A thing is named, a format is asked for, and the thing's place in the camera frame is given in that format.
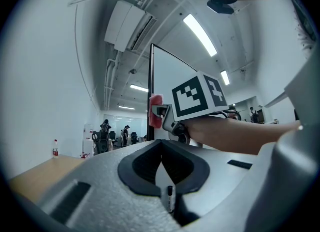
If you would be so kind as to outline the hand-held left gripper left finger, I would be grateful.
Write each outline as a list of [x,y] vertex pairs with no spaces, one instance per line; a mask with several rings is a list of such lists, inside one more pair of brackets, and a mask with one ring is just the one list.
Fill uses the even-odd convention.
[[151,143],[99,154],[82,162],[38,201],[46,231],[178,231],[158,197],[133,193],[118,176],[120,161]]

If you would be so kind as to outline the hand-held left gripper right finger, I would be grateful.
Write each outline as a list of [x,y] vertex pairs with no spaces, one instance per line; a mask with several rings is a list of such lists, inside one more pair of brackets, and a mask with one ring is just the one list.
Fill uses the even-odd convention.
[[175,193],[174,214],[161,209],[163,222],[248,222],[263,186],[274,149],[265,144],[258,155],[209,150],[163,141],[169,159],[192,184],[191,192]]

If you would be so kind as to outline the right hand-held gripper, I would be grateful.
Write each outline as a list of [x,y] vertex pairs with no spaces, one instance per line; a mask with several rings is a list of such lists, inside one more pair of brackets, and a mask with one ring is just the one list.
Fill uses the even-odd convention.
[[201,71],[170,89],[168,100],[165,104],[152,104],[152,113],[162,118],[163,130],[185,144],[190,142],[186,120],[229,109],[218,79]]

